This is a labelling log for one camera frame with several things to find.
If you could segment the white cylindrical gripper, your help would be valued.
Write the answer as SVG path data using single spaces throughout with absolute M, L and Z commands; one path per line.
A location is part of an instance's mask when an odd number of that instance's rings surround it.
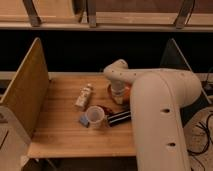
M 122 105 L 124 103 L 124 99 L 120 96 L 124 94 L 125 84 L 121 81 L 113 81 L 111 83 L 111 92 L 114 97 L 113 100 L 116 104 Z

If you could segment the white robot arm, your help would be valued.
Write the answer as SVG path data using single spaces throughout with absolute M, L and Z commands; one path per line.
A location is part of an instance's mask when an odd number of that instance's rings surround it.
M 130 111 L 138 171 L 191 171 L 180 109 L 201 95 L 199 78 L 189 70 L 130 69 L 119 59 L 104 68 L 112 93 L 131 85 Z

